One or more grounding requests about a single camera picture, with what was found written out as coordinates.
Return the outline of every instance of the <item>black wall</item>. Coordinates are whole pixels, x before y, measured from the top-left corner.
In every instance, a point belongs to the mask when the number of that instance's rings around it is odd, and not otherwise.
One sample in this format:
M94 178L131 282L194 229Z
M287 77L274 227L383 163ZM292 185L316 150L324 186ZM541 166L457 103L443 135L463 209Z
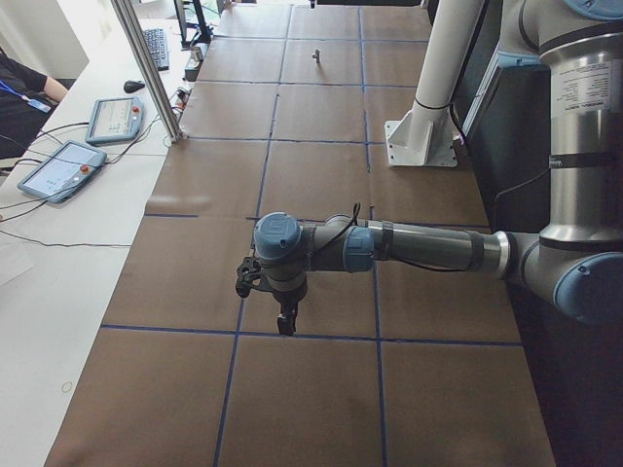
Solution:
M497 42L500 17L501 0L492 0L456 93L461 119ZM548 176L494 206L497 193L547 168L549 86L548 70L503 71L470 135L483 201L498 230L537 233L549 222ZM523 288L509 285L508 292L558 466L623 466L623 325L582 325Z

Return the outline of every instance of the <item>floor tile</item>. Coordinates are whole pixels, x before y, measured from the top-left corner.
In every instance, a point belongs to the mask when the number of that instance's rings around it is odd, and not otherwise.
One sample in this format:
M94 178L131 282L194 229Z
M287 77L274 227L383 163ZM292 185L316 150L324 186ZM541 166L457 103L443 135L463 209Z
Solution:
M277 83L285 41L216 37L198 80Z
M180 126L203 138L269 137L277 85L197 82Z
M275 142L260 212L324 221L334 214L350 215L360 202L364 218L370 205L366 166L363 144Z
M320 64L312 55L320 51ZM360 85L361 45L348 41L288 41L283 83Z
M520 347L383 344L388 467L554 466Z
M242 330L277 333L279 304L272 294L251 292ZM376 335L371 272L309 272L308 294L299 304L297 334L320 336Z
M184 139L172 146L146 214L255 216L268 143Z
M425 9L417 7L363 7L363 39L427 41L432 26Z
M373 342L240 338L219 467L378 467Z
M372 204L376 220L487 226L473 172L463 168L398 167L385 145L370 147Z
M294 39L359 39L357 7L316 5L296 6L290 23L289 38Z
M385 143L385 122L402 120L415 97L415 88L366 88L363 98L370 142Z
M377 268L383 337L520 341L503 282L477 272L431 272L394 262Z
M366 85L417 86L426 44L364 42Z
M236 269L252 229L250 221L143 218L103 323L234 331Z
M217 33L229 37L284 38L290 10L290 5L231 4L221 15Z
M279 87L276 139L365 142L361 87Z
M211 465L233 340L101 329L46 466Z

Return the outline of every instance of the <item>person's arm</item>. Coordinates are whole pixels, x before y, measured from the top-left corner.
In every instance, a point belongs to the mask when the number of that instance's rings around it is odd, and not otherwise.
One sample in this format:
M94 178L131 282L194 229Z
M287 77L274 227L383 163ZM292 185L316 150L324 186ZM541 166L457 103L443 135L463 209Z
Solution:
M67 94L67 88L54 78L48 77L43 87L43 92L47 94L50 99L60 102Z

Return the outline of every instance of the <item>black mouse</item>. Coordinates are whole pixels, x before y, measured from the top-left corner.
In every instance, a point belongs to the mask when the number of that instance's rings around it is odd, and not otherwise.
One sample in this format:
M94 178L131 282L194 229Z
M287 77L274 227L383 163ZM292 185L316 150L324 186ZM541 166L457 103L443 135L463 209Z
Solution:
M145 88L145 83L142 81L129 80L124 83L124 91L128 94L132 94L133 92L137 92L143 88Z

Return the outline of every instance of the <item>person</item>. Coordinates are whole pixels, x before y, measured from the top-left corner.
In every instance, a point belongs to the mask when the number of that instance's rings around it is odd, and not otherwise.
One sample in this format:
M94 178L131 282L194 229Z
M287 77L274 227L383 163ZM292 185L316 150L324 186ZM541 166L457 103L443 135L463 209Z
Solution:
M57 80L0 54L0 159L20 157L66 94Z

